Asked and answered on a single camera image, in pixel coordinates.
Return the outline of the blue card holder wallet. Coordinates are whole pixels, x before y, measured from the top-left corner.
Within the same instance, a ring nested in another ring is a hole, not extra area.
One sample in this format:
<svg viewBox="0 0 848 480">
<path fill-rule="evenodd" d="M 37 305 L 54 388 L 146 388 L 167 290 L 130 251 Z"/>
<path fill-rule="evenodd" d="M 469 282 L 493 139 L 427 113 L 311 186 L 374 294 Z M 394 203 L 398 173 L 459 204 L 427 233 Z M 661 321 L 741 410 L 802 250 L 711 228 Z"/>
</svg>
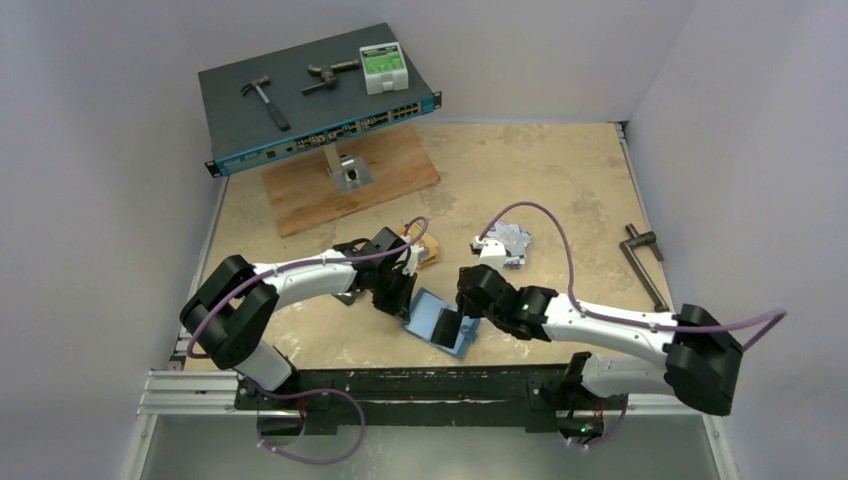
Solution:
<svg viewBox="0 0 848 480">
<path fill-rule="evenodd" d="M 479 318 L 459 317 L 456 305 L 422 288 L 412 299 L 404 330 L 434 348 L 464 359 L 477 338 L 479 325 Z"/>
</svg>

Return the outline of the black credit card stack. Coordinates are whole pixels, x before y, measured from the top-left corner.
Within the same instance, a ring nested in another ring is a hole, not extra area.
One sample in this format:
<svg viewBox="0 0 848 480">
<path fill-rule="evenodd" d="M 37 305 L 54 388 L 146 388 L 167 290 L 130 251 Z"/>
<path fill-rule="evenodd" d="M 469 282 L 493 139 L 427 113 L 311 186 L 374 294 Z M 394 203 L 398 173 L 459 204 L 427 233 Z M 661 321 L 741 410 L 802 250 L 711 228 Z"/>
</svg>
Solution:
<svg viewBox="0 0 848 480">
<path fill-rule="evenodd" d="M 339 300 L 340 302 L 342 302 L 346 306 L 351 306 L 356 301 L 358 296 L 359 296 L 358 291 L 333 294 L 333 297 L 335 299 Z"/>
</svg>

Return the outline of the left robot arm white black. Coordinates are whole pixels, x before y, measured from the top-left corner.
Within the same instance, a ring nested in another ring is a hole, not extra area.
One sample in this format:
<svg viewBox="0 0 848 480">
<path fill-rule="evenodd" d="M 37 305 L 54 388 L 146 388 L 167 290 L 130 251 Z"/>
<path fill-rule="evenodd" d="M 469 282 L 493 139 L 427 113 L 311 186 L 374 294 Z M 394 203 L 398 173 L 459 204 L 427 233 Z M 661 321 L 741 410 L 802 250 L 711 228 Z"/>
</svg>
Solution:
<svg viewBox="0 0 848 480">
<path fill-rule="evenodd" d="M 297 399 L 297 370 L 263 339 L 271 316 L 314 297 L 368 291 L 376 310 L 408 322 L 417 278 L 411 261 L 409 237 L 389 228 L 279 264 L 231 255 L 183 306 L 179 321 L 217 368 L 250 378 L 264 401 L 284 409 Z"/>
</svg>

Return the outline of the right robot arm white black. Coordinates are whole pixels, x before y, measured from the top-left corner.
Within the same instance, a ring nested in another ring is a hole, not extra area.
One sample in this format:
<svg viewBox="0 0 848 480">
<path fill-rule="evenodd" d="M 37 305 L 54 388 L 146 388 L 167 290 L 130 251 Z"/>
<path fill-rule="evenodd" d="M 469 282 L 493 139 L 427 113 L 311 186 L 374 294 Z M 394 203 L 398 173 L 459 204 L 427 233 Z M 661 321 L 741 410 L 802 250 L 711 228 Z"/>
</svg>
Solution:
<svg viewBox="0 0 848 480">
<path fill-rule="evenodd" d="M 488 265 L 458 271 L 459 314 L 485 318 L 524 341 L 576 342 L 618 352 L 589 355 L 564 376 L 561 392 L 576 407 L 625 394 L 675 397 L 713 416 L 727 416 L 744 355 L 730 329 L 707 310 L 686 304 L 678 313 L 639 312 L 590 302 L 540 287 L 516 288 Z"/>
</svg>

